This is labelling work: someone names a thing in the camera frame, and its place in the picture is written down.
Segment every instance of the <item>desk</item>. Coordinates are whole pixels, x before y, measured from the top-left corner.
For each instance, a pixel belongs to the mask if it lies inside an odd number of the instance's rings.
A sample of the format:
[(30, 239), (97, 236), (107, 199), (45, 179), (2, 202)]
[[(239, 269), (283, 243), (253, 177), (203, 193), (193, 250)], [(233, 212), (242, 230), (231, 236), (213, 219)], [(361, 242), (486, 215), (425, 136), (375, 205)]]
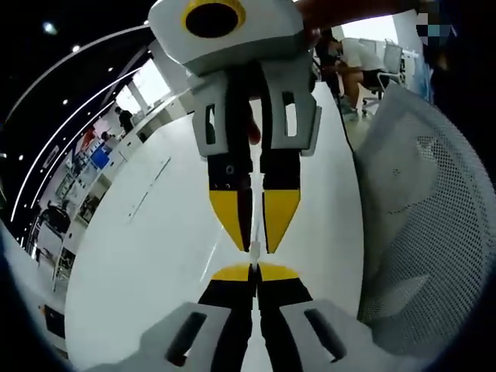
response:
[[(357, 176), (329, 89), (317, 84), (314, 96), (322, 122), (315, 155), (301, 160), (301, 203), (277, 253), (260, 259), (294, 268), (314, 298), (356, 315), (363, 273)], [(260, 103), (252, 106), (260, 123)], [(217, 270), (250, 261), (212, 211), (191, 115), (158, 129), (136, 151), (77, 254), (65, 322), (67, 351), (80, 370), (127, 357), (146, 329), (197, 301)], [(258, 319), (255, 307), (243, 370), (271, 370)]]

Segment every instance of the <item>mesh chair back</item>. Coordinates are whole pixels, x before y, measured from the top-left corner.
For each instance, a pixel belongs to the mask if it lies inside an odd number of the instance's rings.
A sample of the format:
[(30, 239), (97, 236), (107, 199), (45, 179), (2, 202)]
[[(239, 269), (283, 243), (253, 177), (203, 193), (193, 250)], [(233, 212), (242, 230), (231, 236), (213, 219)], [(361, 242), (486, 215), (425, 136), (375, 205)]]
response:
[(386, 43), (384, 51), (384, 67), (391, 74), (399, 74), (401, 68), (401, 55), (403, 48), (398, 45)]
[(397, 84), (356, 161), (365, 233), (359, 320), (388, 352), (434, 358), (494, 269), (494, 189), (456, 127)]
[(374, 53), (377, 53), (377, 42), (375, 40), (358, 39), (358, 42), (367, 47), (369, 50), (372, 50)]

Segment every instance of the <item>black ceiling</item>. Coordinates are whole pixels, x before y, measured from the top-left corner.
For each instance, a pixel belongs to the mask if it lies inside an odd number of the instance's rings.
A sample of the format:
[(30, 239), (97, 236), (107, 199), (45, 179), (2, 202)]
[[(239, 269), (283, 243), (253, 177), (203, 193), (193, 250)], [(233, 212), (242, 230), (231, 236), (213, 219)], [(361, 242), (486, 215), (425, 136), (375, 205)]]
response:
[[(39, 169), (45, 157), (55, 145), (65, 146), (63, 138), (74, 136), (90, 118), (88, 112), (99, 111), (105, 104), (106, 93), (78, 113), (47, 148), (26, 183), (14, 223), (10, 224), (21, 184), (47, 140), (81, 104), (119, 77), (129, 61), (153, 40), (152, 33), (149, 29), (137, 30), (75, 54), (44, 78), (5, 121), (13, 105), (40, 75), (71, 54), (74, 45), (82, 47), (103, 36), (142, 25), (153, 3), (49, 0), (2, 4), (0, 33), (6, 65), (0, 73), (0, 153), (6, 153), (7, 158), (0, 158), (0, 178), (7, 205), (1, 214), (13, 233), (22, 231), (32, 217), (32, 212), (22, 206), (31, 203), (43, 180)], [(57, 34), (46, 34), (43, 22), (53, 23)], [(129, 70), (149, 57), (143, 54)], [(121, 81), (118, 89), (127, 82), (128, 79)], [(64, 99), (68, 100), (66, 105), (62, 105)]]

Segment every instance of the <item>white table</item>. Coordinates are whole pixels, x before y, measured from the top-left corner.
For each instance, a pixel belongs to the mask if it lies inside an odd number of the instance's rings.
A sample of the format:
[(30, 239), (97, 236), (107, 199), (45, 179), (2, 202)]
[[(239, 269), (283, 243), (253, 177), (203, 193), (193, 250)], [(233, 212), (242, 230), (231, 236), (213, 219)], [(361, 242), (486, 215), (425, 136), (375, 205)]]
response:
[[(318, 84), (314, 96), (322, 123), (315, 155), (301, 160), (301, 203), (276, 254), (260, 259), (294, 268), (314, 298), (356, 315), (363, 273), (357, 176), (329, 89)], [(260, 103), (252, 106), (260, 122)], [(158, 129), (137, 150), (77, 254), (65, 321), (67, 351), (81, 370), (126, 358), (143, 331), (179, 304), (197, 301), (217, 270), (249, 262), (208, 200), (207, 164), (198, 155), (191, 115)], [(271, 370), (259, 318), (255, 306), (243, 370)]]

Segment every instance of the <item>black circular lens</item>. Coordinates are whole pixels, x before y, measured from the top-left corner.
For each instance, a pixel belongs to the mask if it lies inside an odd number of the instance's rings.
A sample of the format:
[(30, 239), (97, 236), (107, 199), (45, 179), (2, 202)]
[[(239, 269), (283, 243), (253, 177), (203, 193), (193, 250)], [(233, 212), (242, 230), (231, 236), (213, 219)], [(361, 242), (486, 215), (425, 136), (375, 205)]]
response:
[(186, 16), (186, 28), (199, 37), (214, 39), (231, 33), (238, 26), (238, 15), (224, 4), (205, 4)]

